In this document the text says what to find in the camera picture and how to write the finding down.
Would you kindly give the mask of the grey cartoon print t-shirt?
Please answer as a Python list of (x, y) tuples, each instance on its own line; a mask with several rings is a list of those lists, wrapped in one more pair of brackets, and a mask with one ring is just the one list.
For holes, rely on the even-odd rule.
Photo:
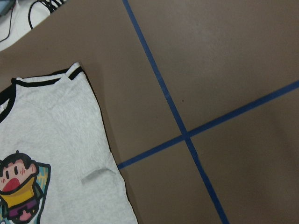
[(137, 223), (79, 63), (1, 92), (0, 221)]

